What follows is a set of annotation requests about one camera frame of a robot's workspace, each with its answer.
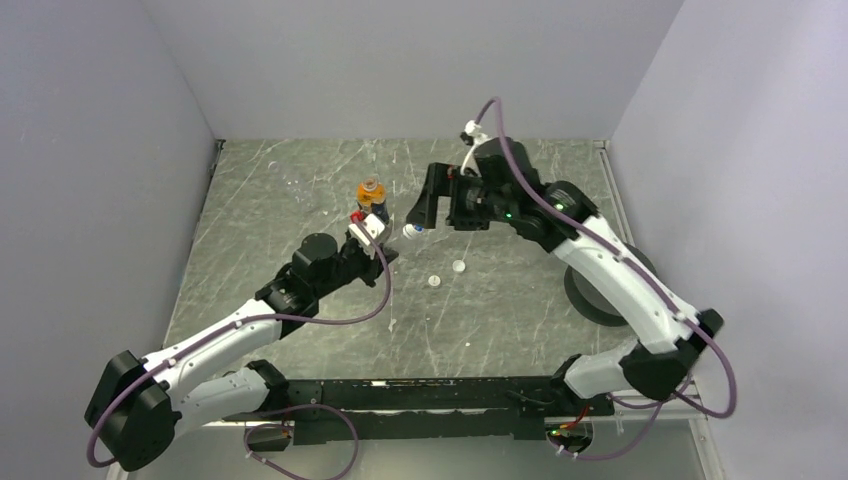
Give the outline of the white blue-rimmed bottle cap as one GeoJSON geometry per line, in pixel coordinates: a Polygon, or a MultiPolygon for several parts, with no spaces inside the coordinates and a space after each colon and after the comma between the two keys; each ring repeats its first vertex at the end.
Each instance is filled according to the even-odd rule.
{"type": "Polygon", "coordinates": [[[420,238],[425,232],[422,226],[416,224],[406,224],[402,229],[402,235],[410,240],[420,238]]]}

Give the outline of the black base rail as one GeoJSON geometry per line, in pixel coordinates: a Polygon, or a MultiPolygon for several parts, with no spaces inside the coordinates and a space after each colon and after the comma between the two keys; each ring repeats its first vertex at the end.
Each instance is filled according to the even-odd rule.
{"type": "Polygon", "coordinates": [[[585,426],[615,409],[604,395],[589,400],[547,376],[291,380],[256,411],[231,421],[283,420],[296,445],[348,440],[509,436],[542,440],[560,423],[585,426]]]}

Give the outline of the orange juice bottle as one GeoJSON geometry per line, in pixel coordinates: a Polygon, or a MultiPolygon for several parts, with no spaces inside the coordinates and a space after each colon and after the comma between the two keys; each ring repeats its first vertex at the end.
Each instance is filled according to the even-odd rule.
{"type": "Polygon", "coordinates": [[[358,185],[356,202],[359,210],[366,215],[376,215],[385,224],[390,222],[386,190],[377,177],[366,178],[358,185]]]}

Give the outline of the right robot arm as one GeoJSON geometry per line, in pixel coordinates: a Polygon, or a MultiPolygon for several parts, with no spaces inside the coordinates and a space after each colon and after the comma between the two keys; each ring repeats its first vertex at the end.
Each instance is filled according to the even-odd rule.
{"type": "Polygon", "coordinates": [[[723,318],[673,298],[580,188],[564,180],[541,181],[524,146],[512,139],[506,143],[510,157],[496,139],[473,147],[474,174],[459,165],[429,164],[407,223],[435,228],[442,197],[450,201],[446,223],[457,231],[506,223],[584,277],[630,326],[634,341],[564,363],[550,391],[557,411],[574,415],[592,397],[627,389],[655,401],[668,399],[722,328],[723,318]]]}

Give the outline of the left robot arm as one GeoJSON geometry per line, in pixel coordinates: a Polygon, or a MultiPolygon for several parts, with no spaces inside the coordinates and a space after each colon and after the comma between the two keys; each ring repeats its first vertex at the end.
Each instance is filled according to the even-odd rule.
{"type": "Polygon", "coordinates": [[[223,367],[319,324],[320,301],[360,280],[385,279],[383,310],[391,293],[390,265],[399,254],[351,233],[343,243],[310,234],[274,277],[224,319],[170,347],[136,357],[125,350],[105,365],[84,413],[92,433],[86,460],[94,468],[119,464],[132,472],[150,464],[179,436],[221,417],[254,412],[264,420],[287,406],[288,382],[266,361],[254,361],[233,379],[215,379],[223,367]]]}

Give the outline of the aluminium frame rail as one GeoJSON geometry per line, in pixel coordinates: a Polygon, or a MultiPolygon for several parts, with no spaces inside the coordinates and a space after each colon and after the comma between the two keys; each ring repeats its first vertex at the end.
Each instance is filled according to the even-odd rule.
{"type": "MultiPolygon", "coordinates": [[[[227,141],[210,183],[165,337],[175,344],[241,305],[277,272],[301,239],[340,235],[356,184],[376,176],[402,220],[430,162],[458,162],[457,140],[297,139],[227,141]]],[[[564,267],[496,225],[447,228],[393,245],[394,299],[353,326],[308,325],[257,357],[293,379],[367,376],[459,378],[550,374],[574,353],[628,340],[626,328],[584,319],[563,289],[564,267]],[[466,269],[456,273],[455,260],[466,269]],[[441,285],[428,285],[437,275],[441,285]]],[[[348,440],[287,446],[264,438],[270,469],[250,460],[235,423],[204,426],[175,441],[139,479],[278,479],[284,469],[324,479],[344,467],[354,479],[717,479],[705,421],[685,407],[599,417],[579,433],[588,460],[570,462],[542,440],[509,436],[348,440]]]]}

